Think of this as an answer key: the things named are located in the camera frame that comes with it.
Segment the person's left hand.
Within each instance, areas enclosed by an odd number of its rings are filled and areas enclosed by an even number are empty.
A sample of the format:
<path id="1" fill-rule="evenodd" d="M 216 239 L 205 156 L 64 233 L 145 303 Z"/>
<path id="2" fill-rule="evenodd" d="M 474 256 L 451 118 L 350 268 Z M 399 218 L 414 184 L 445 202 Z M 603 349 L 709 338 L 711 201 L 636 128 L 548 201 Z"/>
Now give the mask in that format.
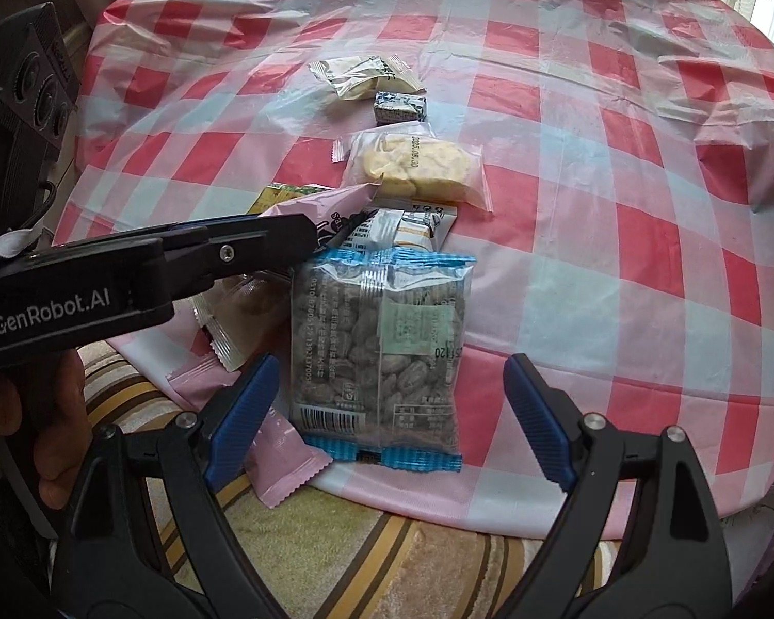
<path id="1" fill-rule="evenodd" d="M 84 388 L 75 349 L 41 355 L 18 374 L 0 376 L 0 437 L 29 436 L 39 496 L 53 510 L 67 504 L 92 439 Z"/>

